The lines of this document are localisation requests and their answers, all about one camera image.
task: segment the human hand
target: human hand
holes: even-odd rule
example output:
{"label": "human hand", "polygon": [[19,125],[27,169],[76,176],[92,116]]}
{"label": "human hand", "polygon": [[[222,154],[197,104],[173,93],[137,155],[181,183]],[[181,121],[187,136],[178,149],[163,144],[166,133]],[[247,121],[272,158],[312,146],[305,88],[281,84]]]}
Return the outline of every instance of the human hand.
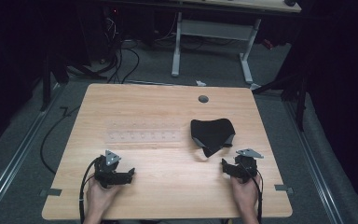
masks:
{"label": "human hand", "polygon": [[[249,179],[246,183],[237,177],[231,177],[231,187],[234,194],[234,201],[240,210],[244,223],[258,223],[255,204],[258,199],[258,190],[255,182]],[[260,175],[255,176],[257,185],[260,185]]]}
{"label": "human hand", "polygon": [[88,209],[84,223],[99,224],[103,214],[109,208],[120,189],[120,185],[114,185],[112,188],[105,189],[94,176],[91,177],[89,179],[89,188],[87,190]]}

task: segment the hand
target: hand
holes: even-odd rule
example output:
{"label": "hand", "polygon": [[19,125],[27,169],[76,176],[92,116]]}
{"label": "hand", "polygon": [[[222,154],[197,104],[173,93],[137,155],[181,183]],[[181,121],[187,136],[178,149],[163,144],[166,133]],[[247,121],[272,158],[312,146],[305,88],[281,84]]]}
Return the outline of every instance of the hand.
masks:
{"label": "hand", "polygon": [[84,223],[99,224],[103,214],[109,208],[120,189],[120,185],[114,185],[110,189],[105,189],[94,177],[90,178],[87,190],[88,209]]}
{"label": "hand", "polygon": [[[258,190],[255,182],[249,179],[246,183],[236,177],[231,177],[231,186],[234,194],[234,201],[240,210],[242,220],[245,224],[258,223],[255,204],[258,199]],[[257,185],[260,185],[260,175],[255,176]]]}

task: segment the black fabric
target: black fabric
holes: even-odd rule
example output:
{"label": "black fabric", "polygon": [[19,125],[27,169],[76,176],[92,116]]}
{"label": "black fabric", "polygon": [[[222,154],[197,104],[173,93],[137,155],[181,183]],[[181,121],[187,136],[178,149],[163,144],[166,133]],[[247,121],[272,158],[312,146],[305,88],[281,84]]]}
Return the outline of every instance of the black fabric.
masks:
{"label": "black fabric", "polygon": [[207,158],[222,147],[232,147],[234,127],[228,119],[191,120],[191,136]]}

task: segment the gray carpet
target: gray carpet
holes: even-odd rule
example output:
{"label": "gray carpet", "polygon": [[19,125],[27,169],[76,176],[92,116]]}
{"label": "gray carpet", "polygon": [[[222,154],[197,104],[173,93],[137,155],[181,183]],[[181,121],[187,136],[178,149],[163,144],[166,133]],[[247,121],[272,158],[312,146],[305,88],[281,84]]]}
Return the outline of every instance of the gray carpet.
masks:
{"label": "gray carpet", "polygon": [[[290,46],[269,50],[255,45],[249,64],[256,84],[262,85],[275,78]],[[181,74],[171,77],[172,46],[153,48],[138,45],[133,49],[141,59],[139,66],[128,77],[128,81],[147,81],[177,85],[196,85],[200,80],[207,86],[244,87],[241,65],[237,54],[224,51],[212,53],[207,46],[197,50],[184,49]],[[123,64],[119,75],[124,77],[136,65],[136,56],[123,50]],[[86,77],[71,76],[71,81],[63,88],[62,94],[49,110],[40,130],[34,136],[30,150],[21,164],[2,201],[0,202],[0,223],[76,223],[69,221],[46,221],[41,217],[45,198],[39,196],[42,189],[49,189],[53,174],[40,160],[40,146],[48,130],[62,118],[64,109],[68,111],[81,104],[86,88],[94,82]],[[296,133],[296,126],[276,91],[268,91],[255,96],[261,118],[265,125],[276,161],[281,171],[283,183],[293,190],[288,194],[293,214],[288,218],[264,218],[263,223],[331,223],[320,199],[314,180],[310,174]],[[14,156],[22,139],[27,134],[42,105],[41,84],[34,90],[31,99],[12,119],[10,126],[0,139],[0,176]],[[58,168],[66,141],[76,119],[76,113],[57,125],[44,146],[46,163],[53,169]],[[351,183],[343,173],[328,142],[326,141],[310,98],[304,117],[305,132],[318,165],[331,189],[344,223],[358,223],[358,199]]]}

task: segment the table top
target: table top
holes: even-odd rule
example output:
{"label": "table top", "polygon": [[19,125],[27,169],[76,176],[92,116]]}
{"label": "table top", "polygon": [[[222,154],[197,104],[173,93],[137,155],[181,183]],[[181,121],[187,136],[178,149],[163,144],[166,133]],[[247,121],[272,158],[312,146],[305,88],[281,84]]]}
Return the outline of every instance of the table top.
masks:
{"label": "table top", "polygon": [[[208,103],[199,101],[201,95]],[[236,132],[233,147],[206,158],[191,138],[192,119],[229,119]],[[51,186],[62,193],[48,196],[42,216],[79,219],[83,175],[109,149],[122,158],[117,171],[135,167],[135,175],[104,218],[238,217],[221,160],[234,164],[235,151],[245,148],[264,156],[257,159],[263,217],[291,216],[286,192],[275,189],[282,178],[249,89],[91,84]]]}
{"label": "table top", "polygon": [[296,3],[287,6],[283,0],[181,0],[188,3],[213,4],[225,7],[246,7],[280,12],[300,12],[301,7]]}

